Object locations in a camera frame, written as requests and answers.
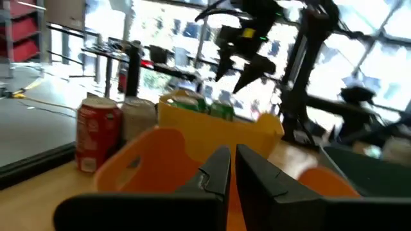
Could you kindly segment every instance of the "can lid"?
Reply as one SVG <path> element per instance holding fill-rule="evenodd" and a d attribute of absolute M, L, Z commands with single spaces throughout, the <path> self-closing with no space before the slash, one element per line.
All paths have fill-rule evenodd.
<path fill-rule="evenodd" d="M 100 97 L 85 98 L 83 99 L 82 105 L 100 109 L 110 109 L 117 107 L 117 103 L 114 100 Z"/>
<path fill-rule="evenodd" d="M 126 98 L 125 104 L 132 107 L 154 107 L 154 103 L 147 99 Z"/>
<path fill-rule="evenodd" d="M 174 96 L 173 100 L 177 103 L 184 103 L 187 105 L 198 105 L 198 102 L 195 99 L 186 96 Z"/>
<path fill-rule="evenodd" d="M 203 95 L 201 95 L 197 92 L 190 91 L 190 90 L 186 90 L 186 94 L 187 94 L 187 96 L 192 97 L 192 98 L 204 99 Z"/>

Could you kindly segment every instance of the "yellow box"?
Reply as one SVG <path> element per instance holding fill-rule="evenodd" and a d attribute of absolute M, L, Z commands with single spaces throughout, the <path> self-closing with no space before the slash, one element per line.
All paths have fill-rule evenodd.
<path fill-rule="evenodd" d="M 172 96 L 186 96 L 186 91 L 176 90 L 160 97 L 159 126 L 178 129 L 186 140 L 186 153 L 199 162 L 204 163 L 221 145 L 230 147 L 232 161 L 235 161 L 237 144 L 246 144 L 268 158 L 284 135 L 276 116 L 263 114 L 256 123 L 230 122 L 170 106 L 166 102 Z"/>

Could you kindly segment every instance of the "yellow cable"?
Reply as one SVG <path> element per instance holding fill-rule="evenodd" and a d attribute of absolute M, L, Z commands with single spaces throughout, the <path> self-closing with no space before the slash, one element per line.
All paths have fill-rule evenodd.
<path fill-rule="evenodd" d="M 66 109 L 72 110 L 73 112 L 77 112 L 77 110 L 74 109 L 74 108 L 67 107 L 67 106 L 64 106 L 64 105 L 58 105 L 58 104 L 55 104 L 55 103 L 49 103 L 49 102 L 41 101 L 41 100 L 38 100 L 38 99 L 29 98 L 29 97 L 27 97 L 23 94 L 25 90 L 30 90 L 30 89 L 33 89 L 35 87 L 38 87 L 42 82 L 44 82 L 44 78 L 36 79 L 31 84 L 29 84 L 27 87 L 25 87 L 24 90 L 15 91 L 13 93 L 13 98 L 30 100 L 30 101 L 33 101 L 33 102 L 42 103 L 42 104 L 50 105 L 50 106 L 54 106 L 54 107 L 66 108 Z"/>

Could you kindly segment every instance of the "red soda can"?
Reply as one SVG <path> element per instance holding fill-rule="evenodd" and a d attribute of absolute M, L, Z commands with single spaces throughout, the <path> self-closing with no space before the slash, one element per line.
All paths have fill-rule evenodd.
<path fill-rule="evenodd" d="M 117 151 L 122 112 L 114 100 L 84 99 L 77 112 L 76 162 L 80 171 L 93 173 Z"/>

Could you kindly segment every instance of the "table edge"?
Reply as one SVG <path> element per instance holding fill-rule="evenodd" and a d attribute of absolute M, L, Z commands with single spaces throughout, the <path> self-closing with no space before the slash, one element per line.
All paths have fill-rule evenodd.
<path fill-rule="evenodd" d="M 59 167 L 74 159 L 74 142 L 0 167 L 0 190 Z"/>

